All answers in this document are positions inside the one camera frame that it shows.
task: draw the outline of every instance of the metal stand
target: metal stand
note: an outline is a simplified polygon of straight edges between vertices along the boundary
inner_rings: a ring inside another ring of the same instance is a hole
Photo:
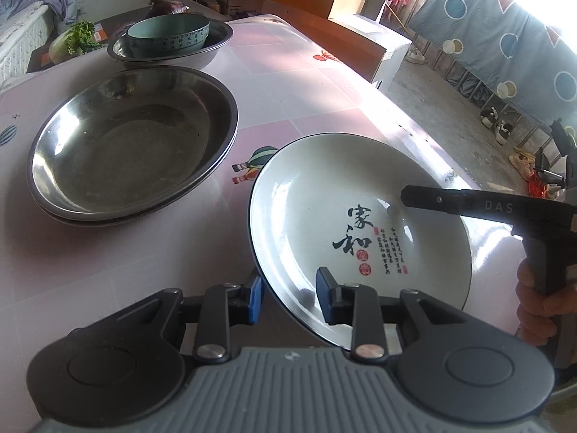
[[[513,122],[513,126],[517,125],[517,123],[523,118],[523,114],[519,114],[519,117],[517,117],[515,119],[515,121]]]
[[[489,98],[487,99],[487,102],[483,104],[483,107],[481,107],[481,112],[488,108],[489,103],[490,103],[491,100],[493,99],[493,96],[494,96],[494,95],[495,95],[495,93],[491,93],[491,95],[490,95]]]
[[[481,87],[482,84],[483,84],[483,82],[481,80],[479,80],[479,82],[477,83],[477,86],[475,86],[475,89],[472,90],[471,94],[467,98],[469,101],[472,100],[472,97],[475,95],[475,93],[477,93],[478,89]]]
[[[541,145],[541,148],[543,148],[543,149],[547,148],[547,146],[549,145],[549,143],[551,143],[552,141],[553,141],[553,137],[549,137],[549,138],[545,141],[545,143],[543,143],[543,144]]]
[[[461,79],[459,80],[459,82],[457,83],[457,86],[455,86],[455,89],[459,89],[461,87],[461,85],[464,83],[465,78],[467,77],[467,75],[469,74],[468,70],[465,70],[465,73],[463,73],[463,76],[461,76]]]
[[[559,161],[561,159],[561,155],[558,154],[557,156],[555,156],[555,159],[553,159],[553,161],[550,163],[550,167],[553,167],[555,165],[555,163],[557,163],[557,161]]]
[[[435,67],[437,66],[437,63],[439,63],[439,60],[441,59],[441,55],[442,55],[442,50],[439,50],[439,54],[435,57],[435,60],[433,61],[433,64],[431,65],[432,70],[434,70]]]
[[[523,138],[523,140],[520,141],[520,143],[517,145],[518,148],[523,148],[524,144],[527,143],[527,141],[529,141],[529,138],[531,138],[531,136],[537,131],[539,127],[537,125],[535,125],[531,130],[529,130],[529,133],[527,133],[527,135],[525,135],[525,137]]]
[[[455,67],[455,64],[457,63],[456,60],[453,60],[451,62],[451,64],[449,65],[449,68],[446,69],[445,74],[443,75],[442,79],[447,79],[449,77],[449,74],[451,73],[451,70]]]

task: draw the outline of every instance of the pink tablecloth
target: pink tablecloth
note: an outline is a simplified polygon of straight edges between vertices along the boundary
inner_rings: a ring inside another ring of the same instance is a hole
[[[475,187],[403,111],[353,70],[322,56],[319,46],[294,28],[272,16],[232,25],[234,37],[203,69],[221,80],[238,103],[239,131],[232,150],[190,194],[132,223],[102,229],[61,224],[36,206],[25,174],[30,144],[45,119],[70,96],[122,70],[119,62],[102,49],[19,84],[16,79],[0,95],[0,132],[17,127],[15,136],[0,146],[3,433],[26,431],[38,420],[25,371],[43,346],[159,289],[180,287],[192,295],[247,278],[254,267],[246,219],[253,182],[235,184],[233,177],[243,171],[234,172],[232,165],[246,162],[257,148],[280,148],[319,132],[351,132],[399,149],[443,187]],[[186,66],[187,59],[174,65]],[[521,243],[501,224],[464,221],[473,268],[465,309],[514,331]],[[302,344],[306,338],[273,302],[258,326],[239,329],[240,337],[253,343],[250,334],[259,330],[260,343]]]

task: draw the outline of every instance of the green vegetable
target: green vegetable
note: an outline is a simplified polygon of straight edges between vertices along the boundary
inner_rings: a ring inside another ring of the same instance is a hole
[[[66,38],[66,48],[70,55],[83,55],[100,48],[100,44],[93,38],[94,24],[80,21],[70,27]]]

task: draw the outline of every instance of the black sneaker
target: black sneaker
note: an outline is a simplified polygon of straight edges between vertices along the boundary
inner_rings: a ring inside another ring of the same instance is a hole
[[[498,117],[499,114],[497,113],[497,109],[494,107],[481,112],[481,122],[483,122],[483,125],[490,130],[497,123]]]
[[[513,125],[510,123],[499,123],[495,126],[495,140],[499,145],[504,145],[509,140],[509,135],[513,130]]]

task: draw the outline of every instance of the human hand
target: human hand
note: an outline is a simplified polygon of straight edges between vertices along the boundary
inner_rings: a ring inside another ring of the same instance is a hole
[[[529,268],[527,260],[523,260],[519,265],[517,278],[519,283],[516,292],[520,302],[517,317],[521,322],[519,328],[521,338],[531,345],[545,345],[547,338],[557,333],[557,327],[550,318],[577,312],[576,286],[567,285],[549,297],[538,294],[533,289],[535,275]]]

